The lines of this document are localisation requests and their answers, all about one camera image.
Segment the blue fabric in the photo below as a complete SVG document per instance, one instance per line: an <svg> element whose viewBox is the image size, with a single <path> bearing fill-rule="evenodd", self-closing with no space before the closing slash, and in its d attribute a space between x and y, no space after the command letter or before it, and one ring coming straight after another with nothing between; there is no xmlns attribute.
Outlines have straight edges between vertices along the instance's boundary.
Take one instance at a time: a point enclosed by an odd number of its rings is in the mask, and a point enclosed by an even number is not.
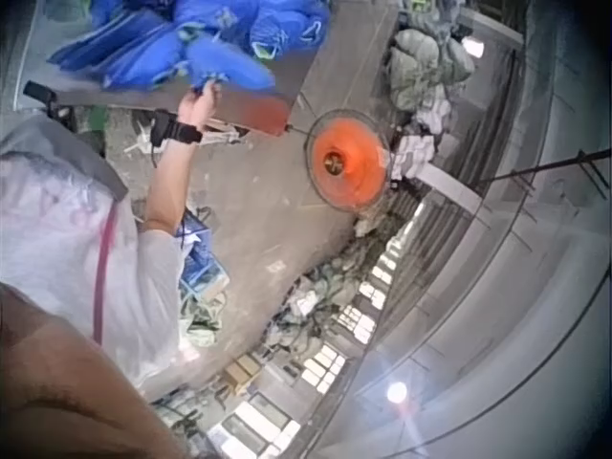
<svg viewBox="0 0 612 459"><path fill-rule="evenodd" d="M183 59L183 42L172 24L149 32L102 67L102 86L108 89L152 89L177 72Z"/></svg>
<svg viewBox="0 0 612 459"><path fill-rule="evenodd" d="M112 53L161 26L153 11L124 12L97 31L57 50L49 62L63 71L76 72L98 65Z"/></svg>
<svg viewBox="0 0 612 459"><path fill-rule="evenodd" d="M252 52L277 59L291 50L316 49L325 39L329 10L317 0L261 0L251 27Z"/></svg>
<svg viewBox="0 0 612 459"><path fill-rule="evenodd" d="M196 87L216 78L254 91L274 77L250 55L317 48L330 14L320 0L92 0L90 13L98 29L49 58L63 71L151 89L185 69Z"/></svg>
<svg viewBox="0 0 612 459"><path fill-rule="evenodd" d="M91 0L89 14L93 26L98 29L108 23L123 8L122 0Z"/></svg>
<svg viewBox="0 0 612 459"><path fill-rule="evenodd" d="M185 37L219 33L233 42L248 32L258 8L258 0L176 0L172 20Z"/></svg>
<svg viewBox="0 0 612 459"><path fill-rule="evenodd" d="M186 59L191 84L196 88L201 88L210 78L252 91L274 87L274 75L265 65L209 35L201 35L187 45Z"/></svg>

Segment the blue plastic sack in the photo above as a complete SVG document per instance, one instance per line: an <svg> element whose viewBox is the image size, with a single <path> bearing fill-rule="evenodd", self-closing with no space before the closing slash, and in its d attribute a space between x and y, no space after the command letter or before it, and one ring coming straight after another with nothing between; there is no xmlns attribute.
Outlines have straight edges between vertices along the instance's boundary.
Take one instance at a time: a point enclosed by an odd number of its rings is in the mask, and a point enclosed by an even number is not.
<svg viewBox="0 0 612 459"><path fill-rule="evenodd" d="M100 66L105 89L153 89L176 75L184 43L171 24L109 56Z"/></svg>
<svg viewBox="0 0 612 459"><path fill-rule="evenodd" d="M201 35L187 45L186 59L191 84L196 88L211 78L252 91L274 87L270 69L236 46L213 40L209 35Z"/></svg>
<svg viewBox="0 0 612 459"><path fill-rule="evenodd" d="M327 34L329 14L317 0L262 0L251 27L251 49L261 59L316 49Z"/></svg>
<svg viewBox="0 0 612 459"><path fill-rule="evenodd" d="M118 15L123 8L122 0L91 0L89 14L93 26L98 29Z"/></svg>
<svg viewBox="0 0 612 459"><path fill-rule="evenodd" d="M248 32L258 7L258 0L176 0L172 20L185 40L208 33L235 42Z"/></svg>
<svg viewBox="0 0 612 459"><path fill-rule="evenodd" d="M49 62L76 72L100 64L109 55L164 24L153 11L123 12L102 28L57 50Z"/></svg>

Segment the black wristband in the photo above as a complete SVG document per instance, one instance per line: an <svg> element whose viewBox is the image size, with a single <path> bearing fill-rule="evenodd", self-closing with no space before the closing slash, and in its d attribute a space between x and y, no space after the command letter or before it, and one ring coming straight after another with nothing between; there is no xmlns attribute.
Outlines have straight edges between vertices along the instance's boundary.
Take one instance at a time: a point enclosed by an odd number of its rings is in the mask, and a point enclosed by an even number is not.
<svg viewBox="0 0 612 459"><path fill-rule="evenodd" d="M176 115L165 110L156 110L151 127L151 144L161 146L164 139L172 139L180 143L200 143L202 133L191 124L176 121Z"/></svg>

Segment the pole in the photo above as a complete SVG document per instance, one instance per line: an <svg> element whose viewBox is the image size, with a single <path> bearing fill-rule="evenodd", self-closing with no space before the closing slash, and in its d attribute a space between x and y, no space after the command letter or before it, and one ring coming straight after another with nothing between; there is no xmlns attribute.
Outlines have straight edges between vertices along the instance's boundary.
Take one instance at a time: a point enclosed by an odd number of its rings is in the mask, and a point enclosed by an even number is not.
<svg viewBox="0 0 612 459"><path fill-rule="evenodd" d="M529 169L515 170L515 171L513 171L513 172L511 172L509 174L498 175L497 177L492 177L490 179L480 180L477 183L478 184L491 183L491 182L495 182L497 180L510 179L510 178L516 177L518 175L529 174L529 173L532 173L532 172L533 173L537 173L537 172L541 172L542 170L549 170L549 169L556 169L558 167L565 167L566 165L589 163L591 165L591 167L595 167L592 164L592 162L599 161L599 160L605 160L606 158L610 158L610 148L608 148L607 150L598 151L597 153L589 153L588 155L584 154L584 152L581 150L576 158L571 158L569 160L557 161L555 163L548 163L548 164L538 165L536 167L531 167ZM606 187L609 188L608 183L605 180L603 180L603 182L606 185Z"/></svg>

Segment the hand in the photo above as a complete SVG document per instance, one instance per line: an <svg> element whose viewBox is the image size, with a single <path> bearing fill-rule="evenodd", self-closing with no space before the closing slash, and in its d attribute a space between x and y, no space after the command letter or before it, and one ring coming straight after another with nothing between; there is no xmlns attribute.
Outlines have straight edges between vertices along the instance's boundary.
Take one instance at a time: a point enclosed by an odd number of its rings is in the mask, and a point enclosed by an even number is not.
<svg viewBox="0 0 612 459"><path fill-rule="evenodd" d="M179 103L177 120L185 124L195 126L200 132L204 132L208 120L214 114L219 99L221 98L221 86L209 80L198 94L190 90Z"/></svg>

